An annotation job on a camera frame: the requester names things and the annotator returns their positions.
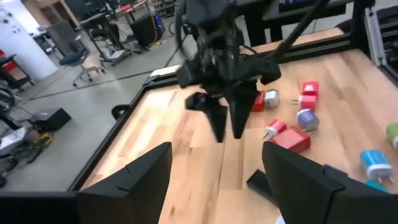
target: office chair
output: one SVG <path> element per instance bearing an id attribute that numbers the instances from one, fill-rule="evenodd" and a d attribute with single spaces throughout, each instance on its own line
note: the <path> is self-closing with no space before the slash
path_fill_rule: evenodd
<path id="1" fill-rule="evenodd" d="M 47 28 L 47 33 L 51 36 L 55 46 L 58 48 L 63 58 L 59 61 L 60 65 L 74 67 L 79 65 L 82 71 L 73 80 L 73 86 L 77 87 L 75 83 L 78 79 L 83 79 L 83 75 L 87 75 L 88 81 L 92 82 L 89 72 L 102 71 L 105 72 L 103 67 L 90 67 L 85 68 L 83 63 L 90 54 L 88 47 L 80 40 L 81 36 L 77 35 L 68 21 L 59 22 Z"/>

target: wooden table surface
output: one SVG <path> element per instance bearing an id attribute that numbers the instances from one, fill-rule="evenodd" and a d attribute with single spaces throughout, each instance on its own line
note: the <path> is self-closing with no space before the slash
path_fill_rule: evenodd
<path id="1" fill-rule="evenodd" d="M 306 35 L 307 42 L 340 34 L 338 29 Z M 258 51 L 277 44 L 258 46 Z M 282 64 L 282 78 L 260 90 L 280 91 L 280 106 L 252 113 L 241 139 L 234 139 L 228 118 L 226 137 L 217 143 L 205 115 L 184 109 L 184 99 L 198 87 L 170 86 L 146 94 L 85 187 L 111 175 L 164 141 L 172 142 L 173 165 L 160 222 L 274 223 L 279 209 L 248 189 L 247 179 L 261 161 L 264 128 L 275 118 L 296 124 L 297 99 L 304 81 L 318 80 L 316 114 L 320 127 L 303 156 L 330 164 L 351 178 L 366 181 L 359 154 L 380 149 L 398 169 L 398 153 L 385 138 L 385 128 L 398 121 L 398 89 L 359 50 Z M 398 184 L 384 187 L 398 193 Z"/>

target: gray floor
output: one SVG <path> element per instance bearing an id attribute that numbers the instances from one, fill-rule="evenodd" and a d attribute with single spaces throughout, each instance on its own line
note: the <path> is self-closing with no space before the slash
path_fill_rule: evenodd
<path id="1" fill-rule="evenodd" d="M 378 9 L 394 5 L 391 0 L 376 2 Z M 349 19 L 351 12 L 352 4 L 349 5 L 346 15 L 318 20 L 315 32 L 329 29 Z M 166 27 L 171 20 L 164 21 Z M 243 18 L 237 18 L 237 24 L 244 31 L 248 44 Z M 284 37 L 290 34 L 295 25 L 283 27 Z M 130 32 L 125 24 L 121 24 L 121 27 L 125 32 Z M 313 28 L 313 24 L 310 25 L 305 33 L 312 32 Z M 26 91 L 21 93 L 22 102 L 19 106 L 32 113 L 42 108 L 62 107 L 73 119 L 55 133 L 53 143 L 34 163 L 22 164 L 14 169 L 8 175 L 8 183 L 2 190 L 66 190 L 115 123 L 110 113 L 111 108 L 129 103 L 152 70 L 164 67 L 167 62 L 170 62 L 169 65 L 182 62 L 179 54 L 173 55 L 175 42 L 171 35 L 165 32 L 163 39 L 165 43 L 157 49 L 142 55 L 133 55 L 116 67 L 109 67 L 105 75 L 93 75 L 92 83 L 78 81 L 79 89 L 72 87 L 72 80 L 80 71 L 78 67 L 60 67 L 58 72 L 38 82 L 36 86 L 27 86 Z M 85 38 L 85 42 L 92 49 L 87 64 L 98 64 L 99 53 L 88 38 Z M 195 43 L 190 36 L 185 40 L 184 46 L 191 54 L 195 52 Z M 20 118 L 27 114 L 16 109 L 13 116 Z"/>

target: white wall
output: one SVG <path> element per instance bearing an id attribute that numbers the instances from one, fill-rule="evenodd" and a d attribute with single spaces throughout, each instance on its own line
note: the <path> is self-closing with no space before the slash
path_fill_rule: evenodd
<path id="1" fill-rule="evenodd" d="M 57 71 L 36 41 L 22 27 L 15 16 L 8 16 L 8 10 L 0 1 L 0 49 L 6 55 L 16 54 L 16 62 L 34 80 L 41 80 Z"/>
<path id="2" fill-rule="evenodd" d="M 4 0 L 2 4 L 3 7 L 14 15 L 28 33 L 38 33 L 37 28 L 40 26 L 39 23 L 26 9 L 21 0 Z"/>

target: white power adapter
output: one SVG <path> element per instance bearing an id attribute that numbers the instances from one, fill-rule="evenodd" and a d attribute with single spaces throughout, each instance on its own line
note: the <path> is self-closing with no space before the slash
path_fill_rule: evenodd
<path id="1" fill-rule="evenodd" d="M 268 108 L 277 107 L 279 105 L 279 91 L 274 89 L 266 91 L 264 102 Z"/>

